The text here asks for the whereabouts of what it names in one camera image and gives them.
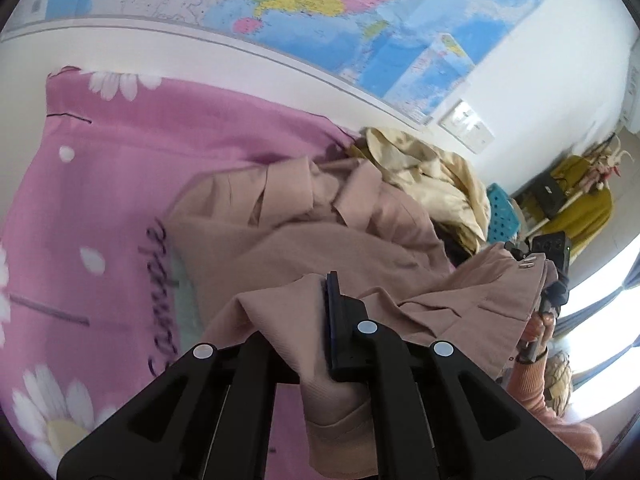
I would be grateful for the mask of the right forearm peach sleeve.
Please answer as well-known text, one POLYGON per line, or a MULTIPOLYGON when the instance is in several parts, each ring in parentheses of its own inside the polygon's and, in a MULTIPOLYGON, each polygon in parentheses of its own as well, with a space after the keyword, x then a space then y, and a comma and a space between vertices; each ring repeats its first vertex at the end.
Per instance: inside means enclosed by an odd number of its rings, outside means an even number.
POLYGON ((579 457, 585 470, 593 470, 603 456, 600 434, 586 422, 569 424, 548 408, 544 400, 546 364, 547 352, 530 364, 516 361, 506 391, 566 444, 579 457))

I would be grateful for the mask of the person's right hand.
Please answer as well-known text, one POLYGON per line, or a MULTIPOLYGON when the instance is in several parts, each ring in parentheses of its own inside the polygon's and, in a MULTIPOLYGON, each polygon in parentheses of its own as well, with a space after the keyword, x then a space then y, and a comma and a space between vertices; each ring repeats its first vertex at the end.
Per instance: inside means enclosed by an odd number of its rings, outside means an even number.
POLYGON ((547 344, 555 329, 555 322, 553 312, 532 314, 518 342, 518 362, 533 364, 546 352, 547 344))

